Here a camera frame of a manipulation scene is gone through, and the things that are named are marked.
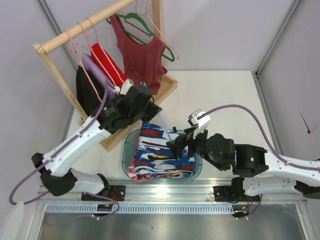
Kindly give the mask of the light blue wire hanger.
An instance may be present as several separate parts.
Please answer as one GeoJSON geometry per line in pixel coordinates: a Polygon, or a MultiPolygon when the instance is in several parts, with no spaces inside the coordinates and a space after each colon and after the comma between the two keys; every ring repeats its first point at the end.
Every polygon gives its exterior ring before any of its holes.
{"type": "Polygon", "coordinates": [[[169,130],[168,130],[168,128],[167,128],[167,126],[166,126],[166,124],[165,124],[165,122],[164,122],[161,114],[158,113],[157,116],[158,116],[158,118],[159,118],[159,120],[160,120],[160,122],[161,122],[161,124],[162,124],[162,127],[163,127],[165,133],[167,134],[169,140],[172,141],[173,139],[172,139],[172,137],[171,137],[171,135],[170,135],[170,133],[169,133],[169,130]]]}

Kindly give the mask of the blue patterned trousers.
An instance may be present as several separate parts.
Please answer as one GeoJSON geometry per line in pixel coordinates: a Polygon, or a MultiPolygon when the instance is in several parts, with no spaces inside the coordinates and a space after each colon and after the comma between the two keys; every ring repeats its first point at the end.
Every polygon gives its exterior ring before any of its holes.
{"type": "MultiPolygon", "coordinates": [[[[183,131],[169,130],[174,140],[183,131]]],[[[195,173],[195,156],[188,156],[188,148],[182,152],[182,158],[176,160],[166,142],[169,138],[163,127],[144,122],[139,136],[136,138],[136,148],[130,161],[128,173],[139,175],[154,175],[156,178],[185,178],[195,173]]]]}

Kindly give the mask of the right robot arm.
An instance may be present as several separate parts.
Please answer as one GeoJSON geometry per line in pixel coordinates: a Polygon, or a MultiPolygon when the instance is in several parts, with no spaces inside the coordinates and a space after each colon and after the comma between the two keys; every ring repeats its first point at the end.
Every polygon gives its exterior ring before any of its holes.
{"type": "Polygon", "coordinates": [[[197,154],[219,171],[231,170],[235,176],[229,189],[232,197],[294,193],[307,199],[320,198],[319,160],[301,160],[255,145],[236,144],[220,133],[211,137],[206,130],[197,136],[193,133],[188,128],[166,146],[178,161],[186,149],[189,156],[197,154]]]}

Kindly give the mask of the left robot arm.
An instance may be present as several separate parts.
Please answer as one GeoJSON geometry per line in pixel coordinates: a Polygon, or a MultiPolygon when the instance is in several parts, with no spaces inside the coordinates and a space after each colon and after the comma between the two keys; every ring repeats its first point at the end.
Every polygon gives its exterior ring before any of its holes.
{"type": "Polygon", "coordinates": [[[80,172],[73,165],[117,131],[139,120],[149,122],[161,111],[152,91],[143,85],[131,85],[118,96],[101,103],[70,138],[46,154],[35,153],[31,157],[44,187],[56,197],[69,192],[108,196],[111,186],[103,174],[80,172]]]}

